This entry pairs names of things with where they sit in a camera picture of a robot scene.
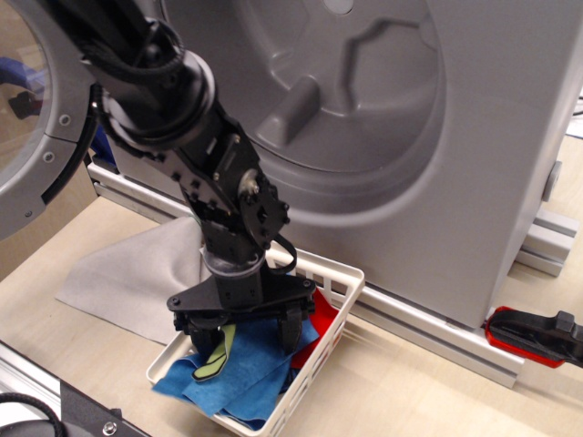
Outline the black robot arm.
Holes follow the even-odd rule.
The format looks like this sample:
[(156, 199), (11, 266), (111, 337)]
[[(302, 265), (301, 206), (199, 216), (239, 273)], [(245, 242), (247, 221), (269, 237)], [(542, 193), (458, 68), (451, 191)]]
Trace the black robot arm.
[(288, 205), (263, 173), (241, 125), (222, 108), (209, 66), (163, 20), (133, 1), (45, 1), (44, 10), (80, 51), (95, 79), (102, 126), (130, 155), (171, 178), (198, 219), (210, 276), (169, 298), (178, 331), (210, 354), (222, 327), (274, 319), (293, 353), (314, 311), (311, 280), (271, 268)]

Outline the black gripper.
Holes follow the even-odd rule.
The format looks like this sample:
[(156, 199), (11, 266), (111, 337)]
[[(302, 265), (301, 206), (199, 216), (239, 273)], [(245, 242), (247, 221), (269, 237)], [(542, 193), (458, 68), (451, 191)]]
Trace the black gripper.
[(201, 356), (229, 354), (238, 323), (276, 319), (286, 355), (296, 351), (302, 321), (314, 311), (315, 282), (278, 274), (267, 265), (246, 277), (211, 275), (167, 301), (177, 330), (189, 334)]

